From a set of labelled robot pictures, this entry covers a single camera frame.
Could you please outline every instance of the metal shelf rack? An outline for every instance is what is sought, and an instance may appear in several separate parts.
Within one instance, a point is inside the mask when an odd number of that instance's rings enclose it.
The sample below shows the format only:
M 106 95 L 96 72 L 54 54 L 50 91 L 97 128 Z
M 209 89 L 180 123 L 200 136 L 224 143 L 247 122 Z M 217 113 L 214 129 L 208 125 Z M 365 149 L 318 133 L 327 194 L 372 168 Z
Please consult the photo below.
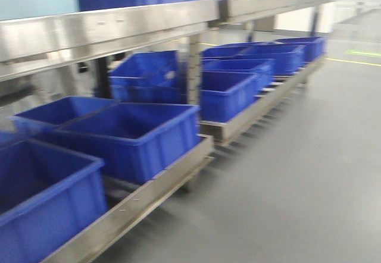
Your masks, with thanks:
M 188 103 L 197 104 L 201 79 L 200 33 L 207 30 L 208 25 L 246 22 L 330 1 L 200 0 L 2 21 L 0 82 L 190 36 Z M 232 121 L 202 121 L 201 131 L 216 137 L 218 143 L 229 143 L 297 84 L 305 82 L 321 66 L 323 59 L 321 57 L 294 76 L 274 83 L 273 91 Z M 200 137 L 198 146 L 123 198 L 43 262 L 93 261 L 208 164 L 213 137 Z
M 241 133 L 265 116 L 272 108 L 300 83 L 306 83 L 308 77 L 318 70 L 324 63 L 325 57 L 309 63 L 301 68 L 293 76 L 279 77 L 270 89 L 265 89 L 260 99 L 254 102 L 246 110 L 226 123 L 202 121 L 201 133 L 213 135 L 216 144 L 226 146 L 234 141 Z
M 220 19 L 210 26 L 242 23 L 271 17 L 308 7 L 317 7 L 333 0 L 220 0 Z
M 199 145 L 122 199 L 105 215 L 42 262 L 92 262 L 213 159 L 208 156 L 213 151 L 213 138 L 203 135 L 200 137 Z

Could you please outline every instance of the stainless steel shelf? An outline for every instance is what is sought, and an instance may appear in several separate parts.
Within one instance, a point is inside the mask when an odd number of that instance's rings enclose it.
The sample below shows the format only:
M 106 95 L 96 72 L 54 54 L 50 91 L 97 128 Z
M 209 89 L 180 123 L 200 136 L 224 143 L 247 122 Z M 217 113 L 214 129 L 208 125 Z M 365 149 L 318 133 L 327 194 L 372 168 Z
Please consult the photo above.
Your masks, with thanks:
M 103 253 L 212 160 L 208 155 L 213 151 L 213 138 L 200 136 L 199 145 L 123 199 L 43 263 L 91 262 Z
M 217 0 L 0 22 L 0 82 L 191 36 L 218 19 Z
M 325 56 L 322 56 L 314 62 L 309 63 L 292 77 L 280 78 L 275 83 L 274 89 L 268 90 L 258 101 L 229 122 L 202 121 L 201 133 L 213 135 L 216 143 L 219 145 L 224 146 L 229 144 L 266 115 L 298 84 L 305 82 L 310 74 L 313 74 L 323 65 L 324 59 Z
M 211 21 L 210 27 L 257 20 L 332 1 L 334 0 L 220 0 L 220 19 Z

